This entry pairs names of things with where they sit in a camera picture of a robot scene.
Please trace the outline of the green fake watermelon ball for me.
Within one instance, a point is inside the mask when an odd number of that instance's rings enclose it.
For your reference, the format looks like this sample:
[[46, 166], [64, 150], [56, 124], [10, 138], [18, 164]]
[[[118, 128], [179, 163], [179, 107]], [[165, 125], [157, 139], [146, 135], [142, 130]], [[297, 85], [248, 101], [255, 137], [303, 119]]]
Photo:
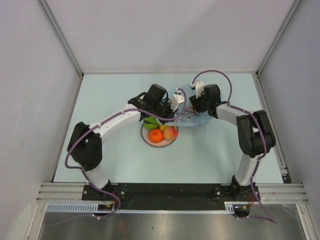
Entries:
[[143, 120], [143, 126], [146, 128], [148, 131], [151, 131], [153, 129], [156, 129], [159, 127], [159, 123], [157, 122], [157, 119], [153, 116], [146, 117]]

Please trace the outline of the light blue cartoon plastic bag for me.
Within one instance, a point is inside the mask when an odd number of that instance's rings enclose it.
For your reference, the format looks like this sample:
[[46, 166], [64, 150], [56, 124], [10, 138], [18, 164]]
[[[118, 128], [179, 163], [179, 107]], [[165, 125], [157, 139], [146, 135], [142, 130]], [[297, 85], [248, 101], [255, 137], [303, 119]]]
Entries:
[[221, 91], [218, 85], [216, 84], [208, 84], [204, 85], [203, 94], [209, 95], [211, 98], [215, 100], [215, 103], [212, 107], [212, 112], [208, 114], [208, 112], [198, 113], [194, 111], [189, 97], [195, 95], [195, 90], [191, 89], [191, 84], [185, 84], [181, 86], [181, 88], [187, 94], [187, 107], [184, 111], [181, 110], [182, 106], [177, 110], [175, 114], [175, 120], [166, 122], [167, 126], [178, 126], [178, 127], [199, 127], [207, 123], [211, 118], [217, 117], [216, 107], [222, 103], [221, 100]]

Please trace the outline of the orange fake fruit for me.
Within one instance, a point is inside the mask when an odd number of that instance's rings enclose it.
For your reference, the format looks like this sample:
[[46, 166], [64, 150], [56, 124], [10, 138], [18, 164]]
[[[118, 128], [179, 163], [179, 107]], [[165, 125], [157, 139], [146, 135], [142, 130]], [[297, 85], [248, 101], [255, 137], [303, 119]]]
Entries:
[[155, 128], [149, 131], [148, 138], [152, 143], [158, 144], [163, 141], [164, 135], [159, 128]]

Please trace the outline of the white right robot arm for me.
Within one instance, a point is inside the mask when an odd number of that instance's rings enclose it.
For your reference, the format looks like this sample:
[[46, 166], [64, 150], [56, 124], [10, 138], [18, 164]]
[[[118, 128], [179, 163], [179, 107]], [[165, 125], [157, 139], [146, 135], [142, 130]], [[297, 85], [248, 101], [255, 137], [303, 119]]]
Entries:
[[227, 121], [237, 127], [238, 143], [242, 151], [241, 161], [232, 176], [230, 194], [242, 201], [254, 195], [255, 175], [262, 158], [276, 145], [276, 138], [270, 120], [264, 110], [250, 112], [221, 100], [221, 92], [216, 84], [205, 85], [202, 81], [192, 83], [195, 95], [189, 97], [197, 113]]

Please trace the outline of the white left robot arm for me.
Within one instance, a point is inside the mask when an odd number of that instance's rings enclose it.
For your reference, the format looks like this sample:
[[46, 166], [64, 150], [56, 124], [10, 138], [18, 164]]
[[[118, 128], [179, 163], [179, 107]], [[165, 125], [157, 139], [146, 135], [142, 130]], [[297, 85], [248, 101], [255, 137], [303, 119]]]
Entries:
[[157, 116], [162, 122], [170, 122], [179, 105], [185, 101], [185, 96], [177, 91], [171, 97], [167, 90], [158, 84], [153, 84], [147, 92], [128, 100], [118, 112], [95, 123], [79, 122], [75, 125], [68, 147], [65, 166], [69, 157], [78, 164], [85, 178], [94, 185], [93, 194], [100, 200], [110, 196], [110, 180], [101, 167], [103, 160], [103, 144], [112, 135], [124, 128], [138, 123], [145, 118]]

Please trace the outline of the pink fake peach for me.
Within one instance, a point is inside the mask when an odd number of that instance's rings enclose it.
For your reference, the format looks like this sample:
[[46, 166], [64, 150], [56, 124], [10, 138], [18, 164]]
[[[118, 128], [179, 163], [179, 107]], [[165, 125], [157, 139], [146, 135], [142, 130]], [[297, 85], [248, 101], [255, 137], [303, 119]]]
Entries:
[[179, 131], [174, 126], [167, 126], [163, 131], [163, 137], [167, 141], [173, 141], [178, 137]]

